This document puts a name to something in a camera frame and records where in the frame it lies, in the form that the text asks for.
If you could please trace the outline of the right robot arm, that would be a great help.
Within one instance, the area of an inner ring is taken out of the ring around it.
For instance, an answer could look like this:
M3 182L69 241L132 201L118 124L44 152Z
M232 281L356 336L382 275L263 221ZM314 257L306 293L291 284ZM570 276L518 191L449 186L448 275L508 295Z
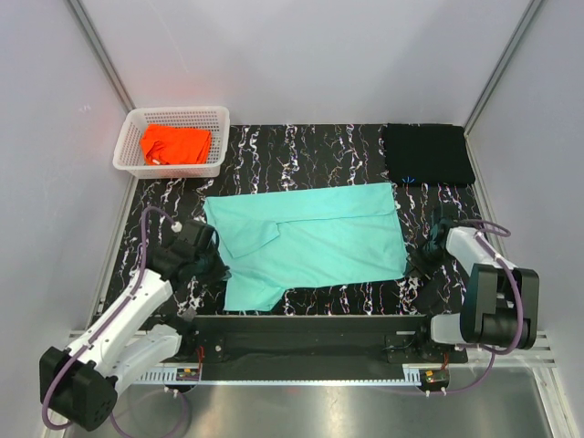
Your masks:
M509 237L510 231L484 220L442 218L428 239L410 252L407 273L432 279L452 258L468 275L459 312L427 318L414 339L417 356L435 361L447 346L477 345L494 355L531 349L537 339L539 276L507 260L486 238Z

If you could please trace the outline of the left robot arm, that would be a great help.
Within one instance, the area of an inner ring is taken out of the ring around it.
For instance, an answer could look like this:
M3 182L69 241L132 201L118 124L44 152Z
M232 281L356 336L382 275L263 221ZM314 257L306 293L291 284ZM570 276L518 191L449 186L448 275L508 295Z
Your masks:
M162 318L135 339L141 325L178 287L192 279L215 283L228 268L217 250L159 266L141 265L114 304L64 349L49 348L39 361L42 420L50 430L76 424L91 432L112 413L119 396L160 362L201 360L204 349L190 319Z

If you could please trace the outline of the teal t shirt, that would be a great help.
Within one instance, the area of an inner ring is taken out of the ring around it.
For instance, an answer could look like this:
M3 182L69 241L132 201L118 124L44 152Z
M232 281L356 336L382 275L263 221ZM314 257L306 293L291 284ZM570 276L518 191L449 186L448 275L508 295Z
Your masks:
M227 311L269 311L289 289L405 275L388 182L209 197L203 210L231 272Z

